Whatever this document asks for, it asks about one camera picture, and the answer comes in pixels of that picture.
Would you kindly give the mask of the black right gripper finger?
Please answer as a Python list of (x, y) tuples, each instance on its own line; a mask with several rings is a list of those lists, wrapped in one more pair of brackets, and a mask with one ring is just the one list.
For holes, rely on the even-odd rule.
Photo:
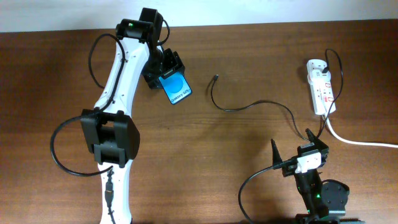
[(271, 139), (271, 147), (272, 147), (272, 168), (276, 170), (280, 168), (280, 164), (282, 163), (282, 158), (279, 154), (279, 150), (273, 139)]
[(307, 136), (308, 136), (309, 141), (310, 141), (311, 143), (314, 143), (314, 145), (315, 145), (317, 148), (326, 148), (326, 144), (325, 144), (324, 142), (322, 142), (321, 140), (319, 140), (319, 139), (316, 137), (316, 135), (314, 135), (314, 134), (311, 132), (310, 129), (307, 128), (307, 129), (305, 130), (305, 132), (306, 132), (306, 134), (307, 134)]

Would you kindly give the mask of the blue screen smartphone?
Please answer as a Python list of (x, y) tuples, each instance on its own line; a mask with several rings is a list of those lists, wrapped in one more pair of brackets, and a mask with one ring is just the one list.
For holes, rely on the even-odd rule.
[(192, 94), (192, 89), (183, 73), (177, 72), (168, 78), (159, 77), (159, 81), (172, 105), (176, 105)]

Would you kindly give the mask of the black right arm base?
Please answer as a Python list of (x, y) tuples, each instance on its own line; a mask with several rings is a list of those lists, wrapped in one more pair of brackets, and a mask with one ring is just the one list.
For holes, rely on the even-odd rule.
[(299, 224), (365, 224), (357, 218), (344, 219), (349, 187), (337, 180), (323, 180), (313, 184), (297, 181), (307, 214), (297, 214), (294, 223)]

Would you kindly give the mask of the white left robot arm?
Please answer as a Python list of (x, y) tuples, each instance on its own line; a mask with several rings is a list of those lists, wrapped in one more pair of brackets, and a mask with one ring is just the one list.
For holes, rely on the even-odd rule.
[(140, 145), (132, 104), (140, 78), (151, 89), (163, 89), (175, 105), (192, 94), (178, 53), (163, 48), (164, 18), (143, 8), (138, 20), (116, 26), (116, 54), (104, 90), (92, 110), (83, 110), (86, 144), (98, 164), (102, 188), (101, 223), (131, 223), (129, 176)]

